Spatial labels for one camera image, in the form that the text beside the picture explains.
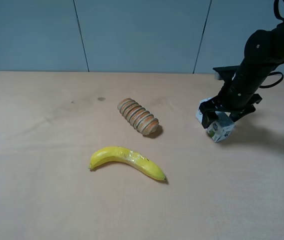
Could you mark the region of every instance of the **table surface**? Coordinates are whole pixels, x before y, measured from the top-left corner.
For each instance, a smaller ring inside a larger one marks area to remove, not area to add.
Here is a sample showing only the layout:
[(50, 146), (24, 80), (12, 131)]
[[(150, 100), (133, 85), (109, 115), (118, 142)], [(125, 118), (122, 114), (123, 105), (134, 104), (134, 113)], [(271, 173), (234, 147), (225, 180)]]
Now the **table surface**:
[[(270, 77), (270, 83), (278, 77)], [(195, 118), (211, 74), (0, 72), (0, 240), (284, 240), (284, 80), (214, 143)], [(163, 132), (117, 110), (133, 98)], [(123, 146), (168, 184), (90, 156)]]

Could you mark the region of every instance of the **white box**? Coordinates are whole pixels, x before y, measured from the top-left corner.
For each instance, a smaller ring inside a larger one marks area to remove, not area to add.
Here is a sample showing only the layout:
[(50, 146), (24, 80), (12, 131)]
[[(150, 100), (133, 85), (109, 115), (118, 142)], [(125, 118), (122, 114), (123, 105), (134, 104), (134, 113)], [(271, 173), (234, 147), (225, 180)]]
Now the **white box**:
[[(200, 104), (210, 99), (211, 97), (203, 99), (200, 101)], [(226, 115), (226, 113), (221, 111), (216, 111), (215, 113), (218, 117), (218, 120), (212, 122), (212, 124), (206, 128), (206, 132), (213, 139), (213, 141), (217, 143), (227, 139), (228, 136), (230, 136), (232, 130), (234, 129), (235, 123), (228, 117), (228, 115)], [(196, 118), (200, 123), (202, 123), (203, 115), (200, 109), (197, 111)]]

